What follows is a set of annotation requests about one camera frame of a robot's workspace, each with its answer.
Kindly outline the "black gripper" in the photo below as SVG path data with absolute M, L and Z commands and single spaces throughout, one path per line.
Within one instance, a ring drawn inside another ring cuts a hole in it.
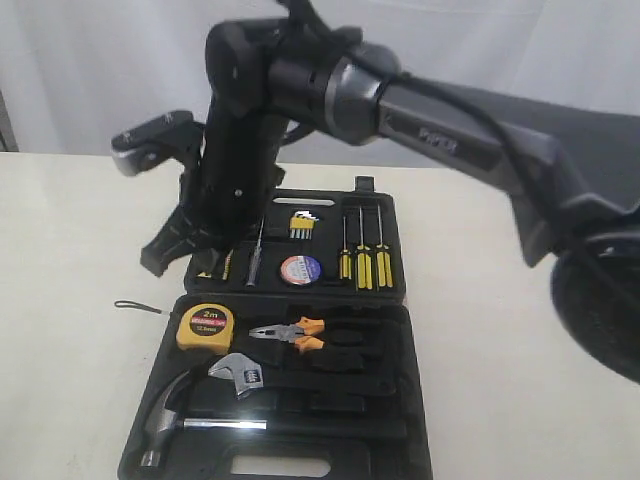
M 197 252 L 197 268 L 213 273 L 260 220 L 281 180 L 276 166 L 284 117 L 263 109 L 236 117 L 210 104 L 199 165 L 187 173 L 181 206 L 141 250 L 141 265 L 161 277 L 176 259 Z

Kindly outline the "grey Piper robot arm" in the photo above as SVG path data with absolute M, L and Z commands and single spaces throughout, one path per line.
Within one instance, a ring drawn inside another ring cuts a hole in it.
M 283 171 L 290 122 L 351 145 L 383 138 L 503 192 L 524 260 L 557 259 L 552 298 L 573 339 L 639 377 L 639 121 L 431 83 L 356 30 L 292 18 L 209 32 L 207 120 L 157 119 L 145 168 L 184 164 L 181 200 L 144 247 L 155 275 L 200 250 L 226 253 L 254 228 Z

